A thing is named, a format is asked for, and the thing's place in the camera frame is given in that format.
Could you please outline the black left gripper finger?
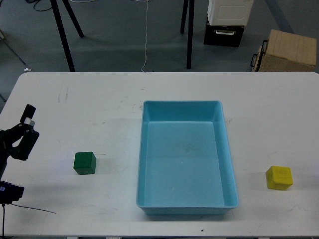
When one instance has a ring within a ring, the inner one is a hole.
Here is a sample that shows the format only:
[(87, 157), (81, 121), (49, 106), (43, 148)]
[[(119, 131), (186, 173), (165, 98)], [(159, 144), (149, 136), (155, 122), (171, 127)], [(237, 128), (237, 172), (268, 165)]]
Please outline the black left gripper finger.
[(26, 161), (39, 138), (39, 133), (34, 130), (35, 122), (32, 120), (35, 110), (34, 106), (27, 104), (20, 122), (8, 130), (6, 149), (8, 155), (14, 159)]

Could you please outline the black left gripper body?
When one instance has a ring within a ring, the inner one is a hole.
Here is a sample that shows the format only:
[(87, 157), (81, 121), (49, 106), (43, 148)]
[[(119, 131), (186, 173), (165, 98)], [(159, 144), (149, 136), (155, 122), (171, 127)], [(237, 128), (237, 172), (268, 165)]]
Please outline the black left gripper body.
[(13, 139), (15, 130), (13, 128), (0, 130), (0, 158), (8, 159), (9, 156), (15, 158), (13, 152)]

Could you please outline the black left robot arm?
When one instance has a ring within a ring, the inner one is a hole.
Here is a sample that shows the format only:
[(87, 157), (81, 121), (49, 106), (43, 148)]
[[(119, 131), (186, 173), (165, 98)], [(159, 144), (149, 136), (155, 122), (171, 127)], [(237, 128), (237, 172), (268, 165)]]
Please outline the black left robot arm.
[(36, 108), (27, 104), (20, 122), (14, 127), (0, 131), (0, 174), (3, 175), (7, 159), (12, 157), (26, 161), (31, 153), (39, 133), (34, 130), (32, 117)]

